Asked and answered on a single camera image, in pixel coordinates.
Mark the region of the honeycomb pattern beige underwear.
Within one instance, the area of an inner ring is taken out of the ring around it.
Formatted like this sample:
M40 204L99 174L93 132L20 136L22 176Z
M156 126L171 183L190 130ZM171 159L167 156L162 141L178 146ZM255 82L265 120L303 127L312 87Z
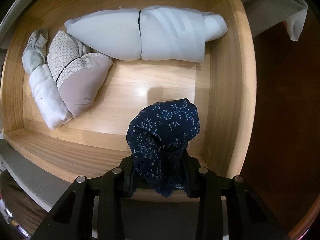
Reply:
M111 57L91 51L61 30L52 39L47 63L60 96L74 118L93 105L113 64Z

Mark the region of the light blue rolled underwear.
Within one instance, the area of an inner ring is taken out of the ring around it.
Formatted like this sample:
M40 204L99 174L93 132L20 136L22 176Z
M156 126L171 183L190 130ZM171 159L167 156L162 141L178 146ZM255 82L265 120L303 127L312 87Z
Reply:
M29 76L32 97L49 129L55 130L72 120L47 64L37 67Z

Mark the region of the pale blue folded underwear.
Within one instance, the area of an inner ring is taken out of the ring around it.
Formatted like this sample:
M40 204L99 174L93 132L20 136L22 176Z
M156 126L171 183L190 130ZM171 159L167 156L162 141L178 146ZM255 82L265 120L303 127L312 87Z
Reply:
M205 43L228 27L219 14L152 6L97 11L65 22L67 33L112 58L135 61L204 61Z

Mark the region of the wooden drawer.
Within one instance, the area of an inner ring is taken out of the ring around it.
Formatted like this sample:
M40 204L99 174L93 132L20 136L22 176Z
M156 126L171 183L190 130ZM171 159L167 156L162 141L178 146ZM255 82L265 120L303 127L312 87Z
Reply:
M55 130L44 123L31 96L22 53L30 34L49 37L70 18L104 9L152 5L220 14L227 34L206 44L204 61L116 60L95 104ZM218 175L231 178L245 161L255 112L256 67L251 30L241 0L16 0L1 33L16 24L1 80L1 163L20 187L51 208L77 176L103 175L130 153L126 133L144 107L187 98L197 106L201 130L188 153Z

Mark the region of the navy floral underwear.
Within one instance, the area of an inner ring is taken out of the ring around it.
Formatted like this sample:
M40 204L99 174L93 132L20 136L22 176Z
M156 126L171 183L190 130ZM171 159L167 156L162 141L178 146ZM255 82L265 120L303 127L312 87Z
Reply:
M130 122L126 141L135 171L163 197L186 190L187 147L200 131L197 107L188 99L156 102Z

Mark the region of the grey-green crumpled underwear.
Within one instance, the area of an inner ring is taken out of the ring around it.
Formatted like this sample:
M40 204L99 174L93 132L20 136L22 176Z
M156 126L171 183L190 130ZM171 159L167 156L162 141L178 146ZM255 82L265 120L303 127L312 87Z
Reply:
M48 31L37 29L28 38L27 46L22 55L25 72L31 74L37 67L45 64L47 52Z

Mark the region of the white nightstand cabinet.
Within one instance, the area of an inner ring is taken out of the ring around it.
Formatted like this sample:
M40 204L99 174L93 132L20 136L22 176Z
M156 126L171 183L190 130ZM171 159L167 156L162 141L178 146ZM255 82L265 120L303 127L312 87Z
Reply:
M308 12L304 0L242 0L253 37L283 22L292 41L298 41Z

